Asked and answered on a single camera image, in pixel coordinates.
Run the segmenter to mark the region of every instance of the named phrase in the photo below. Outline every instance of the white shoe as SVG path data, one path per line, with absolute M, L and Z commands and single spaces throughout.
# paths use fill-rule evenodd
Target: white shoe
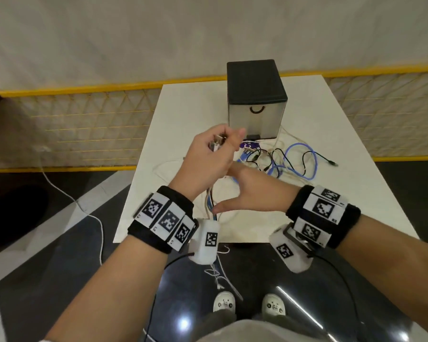
M 232 293 L 223 291 L 217 294 L 214 299 L 213 312 L 218 310 L 230 310 L 234 313 L 236 310 L 236 302 Z
M 284 301 L 276 294 L 266 294 L 262 301 L 262 315 L 285 316 Z

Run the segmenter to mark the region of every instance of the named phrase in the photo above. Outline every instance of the forearm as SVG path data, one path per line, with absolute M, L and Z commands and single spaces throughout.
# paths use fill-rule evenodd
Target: forearm
M 428 244 L 362 215 L 336 249 L 428 331 Z
M 136 341 L 166 260 L 166 254 L 135 237 L 126 237 L 63 312 L 46 339 Z

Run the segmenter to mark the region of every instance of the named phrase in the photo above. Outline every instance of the black and clear storage box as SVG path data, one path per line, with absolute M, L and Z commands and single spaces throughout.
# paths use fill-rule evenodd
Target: black and clear storage box
M 228 62 L 227 86 L 229 126 L 248 140 L 276 138 L 287 94 L 274 60 Z

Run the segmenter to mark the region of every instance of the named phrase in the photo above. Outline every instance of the wall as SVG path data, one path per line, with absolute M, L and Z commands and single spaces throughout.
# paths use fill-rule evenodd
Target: wall
M 326 78 L 371 156 L 428 155 L 428 73 Z M 0 168 L 138 163 L 160 89 L 5 98 Z M 45 146 L 51 152 L 36 153 Z
M 0 90 L 428 63 L 428 0 L 0 0 Z

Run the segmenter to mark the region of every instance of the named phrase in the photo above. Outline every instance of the black floor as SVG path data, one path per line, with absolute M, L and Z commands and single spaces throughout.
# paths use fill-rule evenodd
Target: black floor
M 428 242 L 428 162 L 377 163 L 377 166 L 419 236 Z M 60 188 L 78 198 L 111 174 L 50 173 L 49 176 Z M 41 174 L 0 174 L 0 193 L 29 182 L 48 188 L 51 205 L 47 217 L 71 202 L 46 186 Z M 124 189 L 93 213 L 105 228 L 104 259 L 116 247 L 112 240 L 127 192 L 128 188 Z M 95 220 L 85 218 L 0 281 L 0 311 L 9 342 L 42 339 L 98 269 L 98 228 Z M 354 339 L 352 301 L 341 278 L 329 265 L 315 259 L 308 271 L 297 275 L 286 269 L 268 244 L 229 246 L 230 253 L 219 256 L 229 279 L 244 297 L 244 302 L 237 300 L 240 319 L 258 313 L 263 295 L 280 294 L 277 290 L 280 286 L 339 342 Z M 402 341 L 397 332 L 407 331 L 411 321 L 335 252 L 325 253 L 354 292 L 361 319 L 367 326 L 367 339 Z M 213 278 L 205 274 L 206 268 L 183 259 L 166 270 L 157 293 L 151 336 L 160 342 L 187 341 L 191 327 L 212 311 L 218 290 Z M 227 283 L 222 280 L 221 283 L 229 289 Z M 303 328 L 318 329 L 296 306 L 286 302 L 286 309 Z M 187 331 L 179 330 L 181 319 L 190 322 Z

